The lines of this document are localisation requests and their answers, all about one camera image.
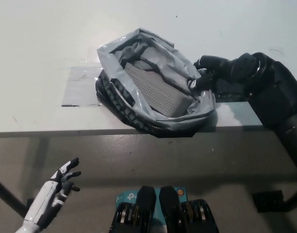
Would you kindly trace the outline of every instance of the white table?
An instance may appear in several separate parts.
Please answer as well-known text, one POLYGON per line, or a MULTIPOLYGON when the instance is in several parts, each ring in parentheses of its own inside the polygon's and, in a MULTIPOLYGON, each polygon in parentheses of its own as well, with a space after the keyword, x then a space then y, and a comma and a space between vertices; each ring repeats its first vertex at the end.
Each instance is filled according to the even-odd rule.
MULTIPOLYGON (((72 66, 138 27, 191 61, 261 51, 297 78, 297 0, 0 1, 0 137, 136 133, 105 107, 62 108, 72 66)), ((248 103, 219 104, 204 131, 258 128, 248 103)))

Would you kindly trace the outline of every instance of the table leg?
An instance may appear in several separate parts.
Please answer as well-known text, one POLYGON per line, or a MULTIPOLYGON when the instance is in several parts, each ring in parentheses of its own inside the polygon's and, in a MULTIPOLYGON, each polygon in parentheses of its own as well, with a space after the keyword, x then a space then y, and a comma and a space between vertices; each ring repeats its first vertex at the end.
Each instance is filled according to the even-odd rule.
POLYGON ((17 199, 2 183, 0 183, 0 198, 22 218, 25 217, 28 211, 27 206, 17 199))

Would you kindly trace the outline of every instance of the white robotic hand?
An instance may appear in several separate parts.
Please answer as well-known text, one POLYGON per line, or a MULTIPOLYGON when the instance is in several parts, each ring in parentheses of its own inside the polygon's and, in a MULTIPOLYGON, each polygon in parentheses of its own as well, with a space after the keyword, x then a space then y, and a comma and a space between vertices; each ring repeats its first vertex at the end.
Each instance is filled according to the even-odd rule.
POLYGON ((67 180, 81 174, 70 172, 79 164, 79 158, 68 161, 42 186, 27 212, 22 227, 16 233, 38 233, 52 222, 62 208, 70 192, 80 191, 73 182, 67 180))

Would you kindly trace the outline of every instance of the black robotic arm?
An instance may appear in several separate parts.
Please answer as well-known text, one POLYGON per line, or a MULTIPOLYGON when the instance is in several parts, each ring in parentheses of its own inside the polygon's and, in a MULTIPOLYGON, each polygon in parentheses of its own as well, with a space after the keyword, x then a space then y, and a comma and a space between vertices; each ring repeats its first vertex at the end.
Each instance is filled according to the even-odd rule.
MULTIPOLYGON (((252 109, 264 127, 275 132, 297 167, 297 81, 281 62, 258 52, 232 61, 202 56, 194 65, 205 75, 191 88, 207 86, 214 78, 242 84, 252 109)), ((287 201, 281 191, 256 193, 253 200, 259 212, 290 211, 297 207, 297 192, 287 201)))

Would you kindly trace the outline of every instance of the gray floor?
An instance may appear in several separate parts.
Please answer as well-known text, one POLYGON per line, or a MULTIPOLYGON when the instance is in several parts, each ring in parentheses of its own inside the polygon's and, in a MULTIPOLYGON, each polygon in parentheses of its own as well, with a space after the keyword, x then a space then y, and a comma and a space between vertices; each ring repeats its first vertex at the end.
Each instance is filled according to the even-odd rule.
MULTIPOLYGON (((270 132, 0 139, 0 181, 26 200, 76 156, 82 191, 46 233, 108 232, 117 194, 142 184, 185 186, 190 200, 206 199, 222 233, 297 233, 297 209, 258 214, 251 201, 251 192, 282 189, 289 196, 297 188, 296 169, 270 132)), ((15 232, 21 222, 0 201, 0 233, 15 232)))

